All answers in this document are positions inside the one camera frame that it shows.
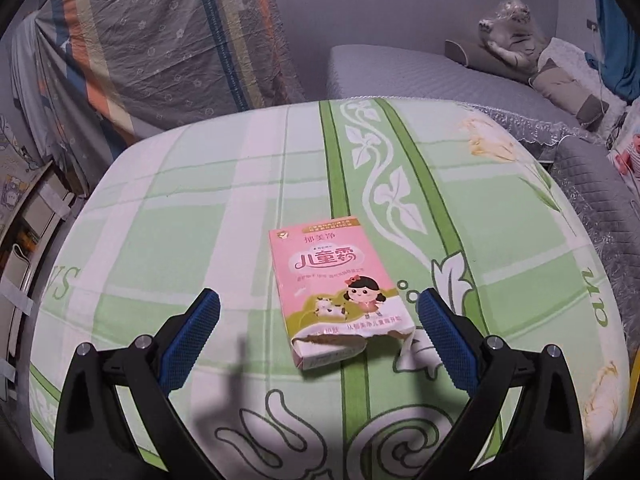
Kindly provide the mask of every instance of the floor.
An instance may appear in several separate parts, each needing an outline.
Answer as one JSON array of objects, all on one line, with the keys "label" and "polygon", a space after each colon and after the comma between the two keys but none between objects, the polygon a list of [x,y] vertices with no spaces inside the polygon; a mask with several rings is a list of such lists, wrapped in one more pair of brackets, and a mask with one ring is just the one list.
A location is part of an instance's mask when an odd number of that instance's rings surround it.
[{"label": "floor", "polygon": [[33,441],[33,432],[31,430],[31,417],[29,410],[29,365],[31,354],[31,343],[33,342],[33,333],[35,330],[36,320],[38,318],[38,309],[40,307],[40,299],[47,286],[47,280],[53,269],[53,265],[56,261],[56,257],[60,252],[62,244],[64,243],[66,236],[69,234],[71,227],[73,226],[78,214],[84,206],[84,199],[77,198],[72,205],[71,215],[69,218],[60,222],[57,231],[51,241],[47,252],[44,255],[40,268],[38,269],[38,275],[34,280],[33,289],[31,291],[31,298],[35,305],[31,311],[30,316],[25,316],[22,321],[22,329],[20,332],[20,340],[18,346],[18,360],[16,365],[17,371],[17,384],[16,394],[17,400],[9,399],[9,402],[0,401],[0,408],[4,411],[6,418],[17,432],[18,436],[22,440],[23,444],[31,455],[38,459]]}]

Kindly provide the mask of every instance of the table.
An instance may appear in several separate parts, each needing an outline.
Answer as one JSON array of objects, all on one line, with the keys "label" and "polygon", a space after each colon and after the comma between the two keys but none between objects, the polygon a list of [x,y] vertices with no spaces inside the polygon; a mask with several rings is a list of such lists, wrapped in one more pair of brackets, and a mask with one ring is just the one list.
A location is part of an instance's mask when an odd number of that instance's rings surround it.
[{"label": "table", "polygon": [[[220,323],[170,399],[227,478],[415,475],[468,399],[424,330],[408,356],[380,338],[305,374],[284,332],[268,230],[350,214],[414,315],[418,292],[436,286],[513,348],[559,345],[583,408],[588,465],[606,453],[625,427],[628,357],[610,284],[568,200],[478,111],[356,99],[184,126],[116,160],[40,307],[30,403],[43,464],[76,345],[153,334],[208,286],[222,298]],[[120,398],[143,455],[161,465],[130,394]],[[480,462],[496,453],[516,400],[511,392]]]}]

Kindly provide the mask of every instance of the cartoon girl's black hair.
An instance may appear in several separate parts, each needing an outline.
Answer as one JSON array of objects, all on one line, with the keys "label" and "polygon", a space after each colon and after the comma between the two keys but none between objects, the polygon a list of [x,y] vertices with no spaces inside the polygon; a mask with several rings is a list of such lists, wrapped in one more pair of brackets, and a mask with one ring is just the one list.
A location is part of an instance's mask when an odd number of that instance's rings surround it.
[{"label": "cartoon girl's black hair", "polygon": [[[376,280],[374,280],[373,278],[370,278],[369,276],[360,276],[357,280],[349,284],[346,292],[344,293],[344,299],[350,300],[349,298],[350,288],[364,288],[365,286],[370,290],[380,290],[380,286],[378,285]],[[379,301],[380,303],[382,303],[383,301],[386,301],[385,295],[382,294],[382,292],[380,292],[376,296],[376,301]]]}]

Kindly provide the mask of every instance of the plush toy in plastic bag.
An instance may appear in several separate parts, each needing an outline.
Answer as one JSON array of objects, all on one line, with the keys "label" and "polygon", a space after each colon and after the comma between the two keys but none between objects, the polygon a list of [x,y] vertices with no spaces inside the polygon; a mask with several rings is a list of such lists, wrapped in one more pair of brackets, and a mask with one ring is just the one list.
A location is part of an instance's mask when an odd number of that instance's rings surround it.
[{"label": "plush toy in plastic bag", "polygon": [[520,0],[503,0],[494,12],[480,20],[478,33],[484,47],[509,66],[533,74],[540,53],[549,44]]}]

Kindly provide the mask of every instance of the blue curtain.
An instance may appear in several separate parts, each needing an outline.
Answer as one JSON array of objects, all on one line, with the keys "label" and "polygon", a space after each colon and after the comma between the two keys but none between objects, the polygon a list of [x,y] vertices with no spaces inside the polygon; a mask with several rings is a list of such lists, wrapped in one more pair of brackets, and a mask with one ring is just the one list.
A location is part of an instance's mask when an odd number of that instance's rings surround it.
[{"label": "blue curtain", "polygon": [[[615,0],[596,0],[596,12],[604,51],[602,81],[615,95],[631,102],[640,96],[640,41]],[[584,57],[598,69],[596,58]]]}]

